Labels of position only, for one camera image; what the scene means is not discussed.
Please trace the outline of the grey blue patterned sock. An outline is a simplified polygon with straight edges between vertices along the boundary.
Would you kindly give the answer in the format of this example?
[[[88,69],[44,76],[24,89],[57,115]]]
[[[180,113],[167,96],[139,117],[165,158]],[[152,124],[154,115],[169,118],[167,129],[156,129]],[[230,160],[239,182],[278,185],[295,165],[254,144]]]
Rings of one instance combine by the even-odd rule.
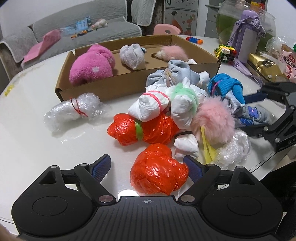
[[[261,106],[251,107],[245,105],[240,111],[234,114],[235,127],[260,125],[263,123],[271,124],[275,121],[275,116]]]

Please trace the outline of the clear plastic bag bundle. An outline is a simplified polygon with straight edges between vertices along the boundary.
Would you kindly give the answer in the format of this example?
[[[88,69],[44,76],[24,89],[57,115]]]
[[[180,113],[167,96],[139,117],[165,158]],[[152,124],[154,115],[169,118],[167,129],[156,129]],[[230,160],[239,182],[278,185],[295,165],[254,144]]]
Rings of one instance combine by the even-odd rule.
[[[246,132],[236,130],[230,142],[218,148],[213,164],[221,169],[229,169],[244,161],[251,151],[251,142]]]

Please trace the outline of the blue knit sock bundle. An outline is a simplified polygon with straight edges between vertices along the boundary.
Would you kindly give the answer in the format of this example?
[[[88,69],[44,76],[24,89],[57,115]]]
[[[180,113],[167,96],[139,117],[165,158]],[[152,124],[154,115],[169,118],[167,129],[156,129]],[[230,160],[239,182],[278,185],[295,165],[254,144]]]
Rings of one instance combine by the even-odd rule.
[[[236,114],[245,106],[242,83],[225,73],[215,75],[209,81],[207,90],[210,96],[219,96],[231,114]]]

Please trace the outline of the pink fur pompom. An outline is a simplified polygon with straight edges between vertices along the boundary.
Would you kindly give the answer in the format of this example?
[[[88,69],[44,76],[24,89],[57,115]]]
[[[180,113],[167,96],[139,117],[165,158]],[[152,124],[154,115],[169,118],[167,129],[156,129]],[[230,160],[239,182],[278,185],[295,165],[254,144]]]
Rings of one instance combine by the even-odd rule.
[[[208,97],[198,106],[191,130],[199,142],[202,141],[201,127],[204,128],[206,140],[212,145],[226,144],[232,139],[234,117],[220,97]]]

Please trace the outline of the orange plastic bag bundle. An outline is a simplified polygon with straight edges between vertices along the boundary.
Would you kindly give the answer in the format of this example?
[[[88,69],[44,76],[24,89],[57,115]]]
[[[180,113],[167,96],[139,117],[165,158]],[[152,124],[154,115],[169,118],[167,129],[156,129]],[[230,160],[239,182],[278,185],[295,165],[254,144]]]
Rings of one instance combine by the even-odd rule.
[[[130,183],[139,193],[170,195],[185,184],[188,176],[188,166],[175,160],[169,147],[157,143],[137,156],[130,171]]]

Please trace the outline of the orange plastic bundle green band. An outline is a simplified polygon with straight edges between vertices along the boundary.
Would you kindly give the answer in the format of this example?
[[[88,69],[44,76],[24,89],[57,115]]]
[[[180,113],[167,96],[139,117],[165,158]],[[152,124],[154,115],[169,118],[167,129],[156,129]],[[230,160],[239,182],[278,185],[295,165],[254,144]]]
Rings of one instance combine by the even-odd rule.
[[[122,146],[128,146],[138,141],[167,145],[179,130],[173,119],[163,112],[147,122],[137,120],[126,113],[118,113],[113,117],[113,122],[108,127],[107,133]]]

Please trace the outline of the bubble wrap bundle red band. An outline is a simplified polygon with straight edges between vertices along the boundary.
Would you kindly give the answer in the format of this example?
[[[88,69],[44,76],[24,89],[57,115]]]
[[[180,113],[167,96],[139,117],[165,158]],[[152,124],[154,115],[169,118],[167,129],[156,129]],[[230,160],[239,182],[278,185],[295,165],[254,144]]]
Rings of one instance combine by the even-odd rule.
[[[100,98],[91,92],[81,94],[76,98],[62,101],[44,114],[44,124],[52,132],[63,131],[66,126],[76,120],[87,120],[98,123],[112,110]]]

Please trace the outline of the white bundle green band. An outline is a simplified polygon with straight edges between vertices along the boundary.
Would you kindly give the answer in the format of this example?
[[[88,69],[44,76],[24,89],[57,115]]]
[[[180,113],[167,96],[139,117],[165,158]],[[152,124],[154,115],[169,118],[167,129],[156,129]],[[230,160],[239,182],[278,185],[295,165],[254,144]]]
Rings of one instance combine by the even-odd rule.
[[[187,77],[182,82],[168,87],[166,95],[171,103],[171,117],[181,130],[190,127],[199,104],[203,103],[205,98],[208,97],[205,90],[191,84]]]

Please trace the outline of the light blue sock bundle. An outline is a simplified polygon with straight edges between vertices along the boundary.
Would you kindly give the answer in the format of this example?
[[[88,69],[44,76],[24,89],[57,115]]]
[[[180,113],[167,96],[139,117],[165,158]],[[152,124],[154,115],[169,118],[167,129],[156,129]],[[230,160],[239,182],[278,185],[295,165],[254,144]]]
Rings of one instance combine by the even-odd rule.
[[[165,70],[159,69],[147,77],[146,92],[151,90],[163,91],[178,83],[182,83],[184,87],[205,88],[209,81],[208,72],[197,73],[191,70],[187,62],[170,60]]]

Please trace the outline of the white cloth bundle pink band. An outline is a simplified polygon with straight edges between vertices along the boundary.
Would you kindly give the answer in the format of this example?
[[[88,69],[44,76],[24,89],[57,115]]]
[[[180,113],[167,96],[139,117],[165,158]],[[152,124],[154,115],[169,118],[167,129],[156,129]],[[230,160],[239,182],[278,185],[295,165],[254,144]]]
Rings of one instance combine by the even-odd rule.
[[[155,119],[170,103],[169,97],[158,90],[143,93],[128,109],[128,114],[142,122]]]

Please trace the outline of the pink fur keychain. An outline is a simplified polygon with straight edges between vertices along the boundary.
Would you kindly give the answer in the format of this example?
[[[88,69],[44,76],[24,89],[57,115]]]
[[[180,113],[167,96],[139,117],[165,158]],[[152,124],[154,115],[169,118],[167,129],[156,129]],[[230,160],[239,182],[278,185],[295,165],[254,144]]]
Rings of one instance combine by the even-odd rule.
[[[189,60],[184,49],[177,45],[162,46],[160,51],[152,53],[151,56],[166,62],[170,60],[181,60],[187,62]]]

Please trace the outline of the magenta fluffy sock bundle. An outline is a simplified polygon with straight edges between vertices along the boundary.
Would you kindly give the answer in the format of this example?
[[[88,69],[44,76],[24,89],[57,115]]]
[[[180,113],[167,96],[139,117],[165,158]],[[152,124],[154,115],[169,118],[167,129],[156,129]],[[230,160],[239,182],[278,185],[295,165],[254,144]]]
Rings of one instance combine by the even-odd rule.
[[[72,86],[78,86],[113,77],[114,67],[113,53],[102,45],[92,45],[86,53],[79,56],[72,64],[69,81]]]

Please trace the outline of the grey sock bundle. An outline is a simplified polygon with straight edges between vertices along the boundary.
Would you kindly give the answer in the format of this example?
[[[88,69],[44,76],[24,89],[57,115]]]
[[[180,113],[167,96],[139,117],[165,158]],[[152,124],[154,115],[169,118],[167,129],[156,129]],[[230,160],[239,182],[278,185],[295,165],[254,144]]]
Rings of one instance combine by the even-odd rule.
[[[128,66],[132,70],[146,69],[145,53],[147,50],[141,47],[140,44],[124,45],[119,51],[119,56],[122,64]]]

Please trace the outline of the small white bundle black band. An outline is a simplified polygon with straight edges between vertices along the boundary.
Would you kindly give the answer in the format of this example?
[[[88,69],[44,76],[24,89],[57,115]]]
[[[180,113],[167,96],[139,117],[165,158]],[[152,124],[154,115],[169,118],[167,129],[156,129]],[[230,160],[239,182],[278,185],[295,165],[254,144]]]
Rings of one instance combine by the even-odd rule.
[[[175,158],[179,161],[182,161],[186,155],[194,158],[199,156],[198,142],[192,131],[184,131],[175,135],[174,148]]]

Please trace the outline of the purple water bottle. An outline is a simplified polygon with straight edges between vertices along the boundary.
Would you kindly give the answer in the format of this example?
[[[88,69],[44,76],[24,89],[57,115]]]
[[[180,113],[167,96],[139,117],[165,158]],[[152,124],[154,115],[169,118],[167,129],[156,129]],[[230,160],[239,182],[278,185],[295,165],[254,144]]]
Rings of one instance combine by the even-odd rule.
[[[259,44],[260,38],[266,34],[259,15],[252,10],[244,10],[240,20],[233,26],[228,45],[236,51],[236,58],[242,63],[247,63],[249,54],[254,54]]]

